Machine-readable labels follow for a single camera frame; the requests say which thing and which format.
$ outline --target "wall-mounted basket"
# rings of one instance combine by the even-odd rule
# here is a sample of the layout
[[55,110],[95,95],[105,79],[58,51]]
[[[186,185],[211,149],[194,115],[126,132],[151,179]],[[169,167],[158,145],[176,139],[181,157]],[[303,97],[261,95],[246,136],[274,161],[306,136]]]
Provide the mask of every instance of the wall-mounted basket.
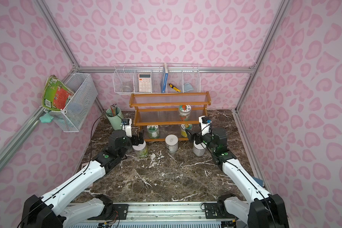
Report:
[[[138,88],[138,74],[151,74],[151,93],[161,93],[161,79],[163,76],[163,63],[125,63],[115,64],[113,75],[114,92],[119,94],[142,93]],[[193,90],[191,93],[200,92],[200,73],[199,64],[176,64],[168,63],[169,76],[165,93],[177,93],[169,87],[173,84],[184,93],[184,85],[189,83]]]
[[62,111],[47,111],[64,132],[79,132],[98,92],[90,74],[74,73],[65,83],[75,92]]

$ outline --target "wooden shelf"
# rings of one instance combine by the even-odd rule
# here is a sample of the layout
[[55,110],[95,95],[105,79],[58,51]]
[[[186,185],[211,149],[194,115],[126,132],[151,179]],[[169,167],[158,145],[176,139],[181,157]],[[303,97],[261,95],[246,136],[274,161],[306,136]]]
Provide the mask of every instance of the wooden shelf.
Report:
[[[152,106],[179,106],[191,105],[192,110],[187,121],[182,121],[179,109],[176,108],[151,108]],[[181,135],[181,124],[192,124],[193,130],[200,131],[199,117],[207,116],[207,105],[211,105],[209,92],[205,93],[157,93],[157,94],[132,94],[129,106],[134,107],[134,126],[145,129],[144,140],[146,142],[165,141],[169,134],[178,136],[179,141],[188,140]],[[150,139],[148,137],[147,125],[159,125],[160,137]]]
[[194,107],[188,121],[180,120],[178,108],[138,109],[134,126],[199,124],[199,116],[206,116],[204,107]]
[[205,93],[160,93],[132,94],[129,107],[170,105],[211,105],[209,92]]
[[[144,140],[146,142],[162,142],[162,141],[165,141],[165,138],[167,135],[176,135],[178,137],[179,141],[187,141],[188,140],[188,138],[185,138],[181,135],[180,125],[162,125],[162,126],[159,126],[160,136],[158,139],[149,138],[146,126],[143,126],[141,128],[144,129]],[[201,129],[199,127],[199,124],[193,125],[192,130],[197,131],[197,132],[200,131]]]

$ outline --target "green cup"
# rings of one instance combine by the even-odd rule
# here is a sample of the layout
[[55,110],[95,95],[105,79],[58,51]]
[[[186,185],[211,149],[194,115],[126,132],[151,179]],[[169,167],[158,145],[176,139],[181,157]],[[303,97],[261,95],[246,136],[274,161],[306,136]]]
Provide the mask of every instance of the green cup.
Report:
[[117,115],[111,116],[112,112],[110,108],[106,111],[106,117],[108,118],[110,124],[112,124],[112,127],[114,130],[121,130],[122,129],[122,119],[124,118],[122,111],[120,108],[117,107]]

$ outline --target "marble floor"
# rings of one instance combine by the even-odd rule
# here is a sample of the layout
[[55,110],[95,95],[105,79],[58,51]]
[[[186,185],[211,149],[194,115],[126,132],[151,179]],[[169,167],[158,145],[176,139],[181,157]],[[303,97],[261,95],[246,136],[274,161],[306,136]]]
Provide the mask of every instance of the marble floor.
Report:
[[[134,117],[134,112],[123,112],[125,118]],[[252,175],[241,137],[231,110],[210,110],[214,127],[223,127],[228,134],[228,148],[246,171]],[[101,118],[92,137],[92,156],[108,142],[112,127],[107,118]],[[197,157],[192,144],[180,141],[176,153],[169,154],[164,142],[147,143],[148,156],[137,158],[133,150],[110,173],[93,183],[73,202],[82,203],[97,194],[108,195],[114,202],[157,201],[215,201],[220,195],[232,193],[243,199],[243,195],[217,166],[211,155]],[[88,162],[90,148],[82,162]]]

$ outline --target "yellow box cutter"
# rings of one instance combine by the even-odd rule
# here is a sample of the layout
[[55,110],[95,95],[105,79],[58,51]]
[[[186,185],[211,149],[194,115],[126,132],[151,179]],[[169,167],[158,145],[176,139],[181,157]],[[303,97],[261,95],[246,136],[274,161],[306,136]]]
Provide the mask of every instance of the yellow box cutter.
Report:
[[175,86],[173,86],[173,84],[169,84],[169,86],[171,87],[171,88],[173,88],[174,90],[176,90],[177,92],[181,92],[181,90],[179,90],[177,87],[175,87]]

